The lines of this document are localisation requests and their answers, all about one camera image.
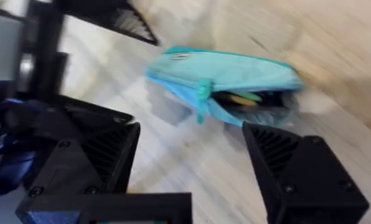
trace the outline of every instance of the fabric pouch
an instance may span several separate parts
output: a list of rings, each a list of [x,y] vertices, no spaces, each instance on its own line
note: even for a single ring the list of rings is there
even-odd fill
[[[277,126],[297,110],[293,93],[303,88],[296,71],[286,63],[191,47],[170,48],[148,65],[146,75],[196,107],[198,123],[209,114],[237,126],[243,122]],[[213,97],[221,91],[281,93],[282,104],[235,110]]]

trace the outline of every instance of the black metal frame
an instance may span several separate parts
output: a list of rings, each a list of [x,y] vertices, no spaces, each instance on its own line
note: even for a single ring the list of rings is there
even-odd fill
[[[192,223],[191,194],[66,195],[28,198],[17,209],[24,224],[39,224],[32,213],[79,213],[79,224],[120,221]]]

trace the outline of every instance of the black 3d-printed part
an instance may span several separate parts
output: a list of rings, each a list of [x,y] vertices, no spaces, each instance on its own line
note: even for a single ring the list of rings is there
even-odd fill
[[[67,14],[148,44],[158,40],[142,15],[127,0],[71,0],[63,3]]]
[[[269,224],[356,224],[368,210],[322,138],[246,123],[243,133]]]

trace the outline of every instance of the light wood surface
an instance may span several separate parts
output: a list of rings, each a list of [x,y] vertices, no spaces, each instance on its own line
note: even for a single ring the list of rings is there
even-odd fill
[[[192,108],[143,77],[166,48],[188,45],[294,65],[309,87],[284,128],[325,138],[371,204],[371,0],[133,2],[160,47],[76,19],[62,42],[72,53],[63,92],[141,123],[130,192],[190,191],[194,223],[266,223],[240,129],[196,124]]]

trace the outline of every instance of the zipper pull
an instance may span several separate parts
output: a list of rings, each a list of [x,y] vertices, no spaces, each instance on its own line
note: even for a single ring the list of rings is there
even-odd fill
[[[207,102],[207,99],[210,97],[212,93],[212,80],[209,78],[203,78],[198,82],[197,88],[197,98],[198,98],[198,114],[197,114],[197,122],[198,124],[202,124],[204,122],[204,106]]]

